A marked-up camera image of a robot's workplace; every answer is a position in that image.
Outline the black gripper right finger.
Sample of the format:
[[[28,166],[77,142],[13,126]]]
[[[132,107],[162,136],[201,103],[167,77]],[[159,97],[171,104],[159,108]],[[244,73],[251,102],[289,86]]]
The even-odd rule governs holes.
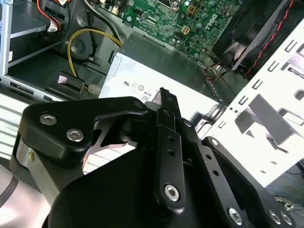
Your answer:
[[[170,111],[186,159],[186,207],[173,228],[294,228],[286,209],[215,138],[201,140],[181,117],[177,97]]]

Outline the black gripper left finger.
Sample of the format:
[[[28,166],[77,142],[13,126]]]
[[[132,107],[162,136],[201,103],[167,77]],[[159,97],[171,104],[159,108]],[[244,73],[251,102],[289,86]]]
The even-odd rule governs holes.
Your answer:
[[[167,209],[185,207],[181,114],[175,95],[160,88],[153,101],[132,96],[53,102],[28,106],[21,118],[14,156],[33,150],[62,167],[76,167],[105,147],[136,143],[123,158],[134,168],[146,163],[148,196]]]

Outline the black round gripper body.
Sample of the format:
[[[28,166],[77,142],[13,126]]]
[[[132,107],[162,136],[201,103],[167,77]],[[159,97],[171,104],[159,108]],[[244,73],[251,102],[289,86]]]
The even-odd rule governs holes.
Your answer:
[[[59,194],[48,217],[50,228],[227,228],[203,160],[193,145],[182,148],[186,205],[176,214],[153,193],[155,154],[129,152],[72,182]]]

